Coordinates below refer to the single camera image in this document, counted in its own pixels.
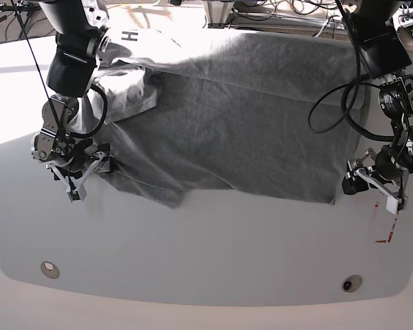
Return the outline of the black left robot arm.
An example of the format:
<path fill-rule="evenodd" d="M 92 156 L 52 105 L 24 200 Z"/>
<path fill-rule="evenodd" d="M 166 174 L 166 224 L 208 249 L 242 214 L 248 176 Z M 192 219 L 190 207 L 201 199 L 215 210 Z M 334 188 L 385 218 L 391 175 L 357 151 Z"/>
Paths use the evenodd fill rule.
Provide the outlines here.
<path fill-rule="evenodd" d="M 345 195 L 369 188 L 387 197 L 386 208 L 397 214 L 405 206 L 408 177 L 413 174 L 413 75 L 406 72 L 411 58 L 399 38 L 392 17 L 401 1 L 351 1 L 350 10 L 336 2 L 343 25 L 354 47 L 356 74 L 340 86 L 341 117 L 326 133 L 346 121 L 362 137 L 382 142 L 379 152 L 369 148 L 363 157 L 348 160 L 342 181 Z M 379 106 L 390 119 L 392 135 L 377 135 L 350 116 L 361 86 L 379 90 Z"/>

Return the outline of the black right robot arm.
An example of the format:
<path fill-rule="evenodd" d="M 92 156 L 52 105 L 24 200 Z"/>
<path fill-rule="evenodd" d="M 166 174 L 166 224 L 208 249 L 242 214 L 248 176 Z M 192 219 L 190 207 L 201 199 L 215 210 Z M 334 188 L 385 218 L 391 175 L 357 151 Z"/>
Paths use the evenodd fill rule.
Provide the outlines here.
<path fill-rule="evenodd" d="M 54 95 L 43 105 L 43 126 L 32 138 L 32 157 L 65 185 L 70 201 L 80 201 L 91 174 L 112 171 L 109 144 L 87 152 L 108 112 L 107 96 L 94 83 L 94 74 L 109 43 L 109 13 L 102 1 L 41 1 L 40 7 L 56 30 L 56 53 L 47 74 Z M 103 110 L 91 131 L 77 133 L 71 121 L 88 91 L 101 97 Z"/>

